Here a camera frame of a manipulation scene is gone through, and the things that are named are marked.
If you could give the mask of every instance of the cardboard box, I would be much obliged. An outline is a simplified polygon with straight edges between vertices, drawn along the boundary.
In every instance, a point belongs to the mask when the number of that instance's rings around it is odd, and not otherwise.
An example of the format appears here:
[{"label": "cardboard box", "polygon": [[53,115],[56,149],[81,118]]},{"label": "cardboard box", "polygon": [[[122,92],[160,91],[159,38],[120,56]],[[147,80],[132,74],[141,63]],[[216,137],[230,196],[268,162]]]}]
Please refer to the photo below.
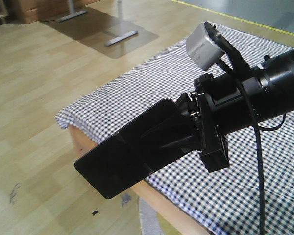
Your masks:
[{"label": "cardboard box", "polygon": [[[75,8],[79,8],[99,0],[73,0]],[[69,10],[67,0],[13,0],[16,16],[29,24],[43,20]]]}]

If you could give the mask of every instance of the wooden floor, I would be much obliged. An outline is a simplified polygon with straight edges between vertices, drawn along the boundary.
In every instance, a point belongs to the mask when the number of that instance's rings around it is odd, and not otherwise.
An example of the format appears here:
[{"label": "wooden floor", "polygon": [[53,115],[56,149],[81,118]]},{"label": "wooden floor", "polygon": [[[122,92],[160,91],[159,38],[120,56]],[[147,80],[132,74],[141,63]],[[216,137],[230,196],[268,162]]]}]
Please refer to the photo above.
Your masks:
[{"label": "wooden floor", "polygon": [[77,28],[83,16],[61,28],[56,22],[0,26],[0,234],[141,234],[138,197],[128,191],[132,200],[123,207],[121,197],[100,197],[74,170],[77,155],[54,115],[184,38],[202,20],[294,47],[294,36],[177,2],[123,4],[128,24],[142,33],[109,48],[104,42],[117,26],[115,0],[87,6],[85,20],[97,16],[100,25],[93,34],[88,24]]}]

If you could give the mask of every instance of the black and white gingham cloth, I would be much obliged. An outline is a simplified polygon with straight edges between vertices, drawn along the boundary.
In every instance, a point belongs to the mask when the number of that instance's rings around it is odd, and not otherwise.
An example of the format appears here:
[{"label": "black and white gingham cloth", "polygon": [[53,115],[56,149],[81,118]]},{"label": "black and white gingham cloth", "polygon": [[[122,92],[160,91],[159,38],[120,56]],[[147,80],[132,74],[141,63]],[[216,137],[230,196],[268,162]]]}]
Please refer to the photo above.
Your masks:
[{"label": "black and white gingham cloth", "polygon": [[[290,47],[218,25],[218,30],[251,66],[288,51]],[[61,110],[62,128],[74,125],[97,143],[127,124],[162,98],[176,100],[192,91],[193,80],[204,74],[187,56],[186,40],[123,74]],[[209,69],[223,74],[217,66]],[[262,123],[273,126],[281,117]],[[262,132],[266,231],[294,234],[294,111],[283,127]],[[251,127],[228,136],[231,167],[208,174],[199,155],[192,152],[146,178],[155,189],[219,235],[258,234],[259,199],[256,144]]]}]

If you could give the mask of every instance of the table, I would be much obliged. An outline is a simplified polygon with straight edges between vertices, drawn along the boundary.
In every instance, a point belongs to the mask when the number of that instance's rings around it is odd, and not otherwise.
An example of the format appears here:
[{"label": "table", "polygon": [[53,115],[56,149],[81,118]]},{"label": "table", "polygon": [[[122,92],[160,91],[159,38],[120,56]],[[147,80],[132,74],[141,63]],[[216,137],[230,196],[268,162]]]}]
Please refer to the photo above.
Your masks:
[{"label": "table", "polygon": [[[260,63],[263,55],[274,57],[290,49],[226,26],[217,25],[217,29],[251,66]],[[69,127],[80,154],[101,143],[158,100],[164,97],[176,100],[181,93],[193,90],[193,80],[205,72],[186,55],[185,41],[160,52],[56,115],[62,128]],[[223,74],[217,66],[208,72],[215,77]],[[277,117],[262,125],[276,125],[280,120]],[[288,114],[282,128],[263,132],[262,140],[267,234],[294,234],[294,111]],[[170,214],[171,218],[164,217],[184,234],[207,234],[200,225],[220,235],[258,234],[257,159],[252,128],[230,134],[228,142],[229,169],[209,174],[198,153],[192,152],[133,189],[161,214],[164,211]],[[162,208],[164,202],[169,205],[166,209]],[[186,215],[185,221],[179,218],[182,214]],[[188,222],[193,224],[189,230]]]}]

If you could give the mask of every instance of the yellow line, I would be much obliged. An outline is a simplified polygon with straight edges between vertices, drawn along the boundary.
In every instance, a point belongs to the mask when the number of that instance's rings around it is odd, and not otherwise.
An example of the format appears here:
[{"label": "yellow line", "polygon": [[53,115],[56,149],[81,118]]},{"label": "yellow line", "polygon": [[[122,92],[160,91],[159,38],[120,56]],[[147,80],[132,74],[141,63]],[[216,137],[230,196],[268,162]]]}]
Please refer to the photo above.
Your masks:
[{"label": "yellow line", "polygon": [[290,32],[287,32],[287,31],[284,31],[284,30],[281,30],[281,29],[273,28],[273,27],[270,27],[270,26],[267,26],[267,25],[264,25],[264,24],[261,24],[261,23],[256,23],[256,22],[253,22],[253,21],[244,20],[242,18],[238,18],[238,17],[235,17],[235,16],[230,16],[230,15],[218,12],[218,11],[213,11],[213,10],[210,10],[210,9],[207,9],[207,8],[203,8],[203,7],[200,7],[200,6],[195,6],[195,5],[185,3],[185,2],[182,2],[182,1],[178,1],[178,0],[170,0],[170,1],[178,2],[178,3],[186,5],[186,6],[192,6],[192,7],[198,8],[200,10],[209,11],[209,12],[221,15],[221,16],[226,16],[226,17],[229,17],[229,18],[232,18],[232,19],[236,19],[236,20],[239,20],[239,21],[243,21],[243,22],[246,22],[246,23],[250,23],[250,24],[260,26],[260,27],[268,28],[268,29],[271,29],[271,30],[274,30],[274,31],[277,31],[277,32],[280,32],[280,33],[285,33],[285,34],[294,36],[294,33],[290,33]]}]

